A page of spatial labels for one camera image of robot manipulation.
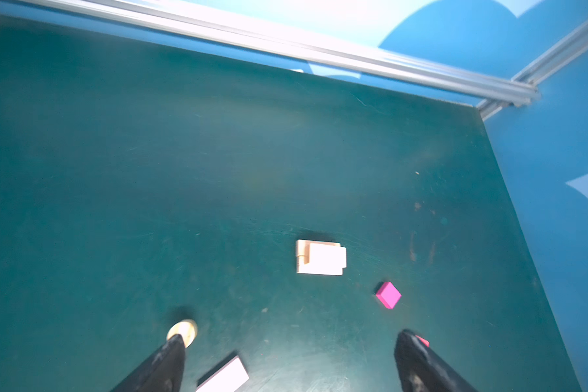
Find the natural wood block long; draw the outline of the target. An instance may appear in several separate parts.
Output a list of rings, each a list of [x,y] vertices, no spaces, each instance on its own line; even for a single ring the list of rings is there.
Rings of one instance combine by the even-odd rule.
[[[308,263],[309,263],[309,246],[312,243],[341,246],[339,243],[304,240],[304,239],[297,240],[297,242],[296,242],[296,258],[297,258],[297,273],[298,274],[311,274],[308,271]]]

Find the pink rectangular block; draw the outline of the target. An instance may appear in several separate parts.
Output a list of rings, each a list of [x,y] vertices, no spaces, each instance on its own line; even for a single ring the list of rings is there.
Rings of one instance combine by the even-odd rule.
[[[196,392],[236,392],[250,379],[240,357],[235,356],[223,364],[204,382]]]

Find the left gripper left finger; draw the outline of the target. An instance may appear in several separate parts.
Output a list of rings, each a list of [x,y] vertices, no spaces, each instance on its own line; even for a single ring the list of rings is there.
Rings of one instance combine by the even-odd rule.
[[[179,392],[186,362],[186,346],[180,334],[173,335],[112,392]]]

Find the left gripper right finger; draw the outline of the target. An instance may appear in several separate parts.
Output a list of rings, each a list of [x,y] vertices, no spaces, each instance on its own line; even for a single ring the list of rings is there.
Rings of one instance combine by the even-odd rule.
[[[477,392],[411,330],[399,333],[395,361],[404,392]]]

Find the magenta cube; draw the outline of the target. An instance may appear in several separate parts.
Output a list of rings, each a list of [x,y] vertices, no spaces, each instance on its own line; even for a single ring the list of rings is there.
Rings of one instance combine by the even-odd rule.
[[[426,339],[424,339],[423,337],[416,335],[416,338],[417,338],[417,339],[418,339],[418,340],[419,340],[419,341],[420,341],[422,344],[424,344],[425,346],[427,346],[427,347],[430,347],[430,344],[431,344],[431,343],[429,343],[429,341],[427,341],[427,340],[426,340]]]
[[[402,294],[392,282],[387,281],[381,283],[376,290],[375,297],[386,309],[392,310],[401,300]]]

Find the natural wood block diagonal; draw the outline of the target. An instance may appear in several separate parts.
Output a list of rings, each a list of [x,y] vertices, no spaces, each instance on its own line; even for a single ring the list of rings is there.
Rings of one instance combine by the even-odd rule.
[[[311,274],[340,276],[346,269],[347,252],[342,246],[312,243],[309,246],[308,271]]]

